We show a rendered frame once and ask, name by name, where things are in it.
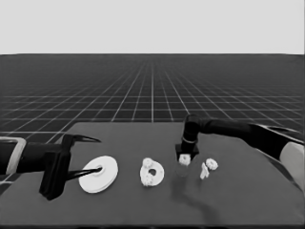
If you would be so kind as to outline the large thick white disc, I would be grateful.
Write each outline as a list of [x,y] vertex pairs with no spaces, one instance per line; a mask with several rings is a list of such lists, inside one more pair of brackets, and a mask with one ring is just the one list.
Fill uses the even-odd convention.
[[90,194],[106,190],[118,175],[118,164],[112,156],[96,157],[84,169],[98,169],[98,172],[85,175],[78,179],[80,187]]

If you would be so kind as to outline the small white T-shaped piece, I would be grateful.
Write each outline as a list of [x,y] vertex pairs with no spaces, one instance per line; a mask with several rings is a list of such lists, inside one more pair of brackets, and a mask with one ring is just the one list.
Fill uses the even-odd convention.
[[202,165],[201,165],[200,178],[201,178],[201,179],[204,179],[204,178],[208,177],[209,175],[210,175],[210,172],[209,172],[208,167],[206,166],[205,163],[202,163]]

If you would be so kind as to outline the white round carrier with pins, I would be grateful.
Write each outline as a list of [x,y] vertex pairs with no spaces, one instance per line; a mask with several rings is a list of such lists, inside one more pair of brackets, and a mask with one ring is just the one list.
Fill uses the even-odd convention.
[[163,168],[163,166],[153,160],[153,165],[150,169],[145,169],[143,166],[141,166],[140,168],[140,179],[147,174],[151,174],[153,176],[153,184],[151,187],[153,186],[157,186],[158,184],[160,184],[165,176],[165,170]]

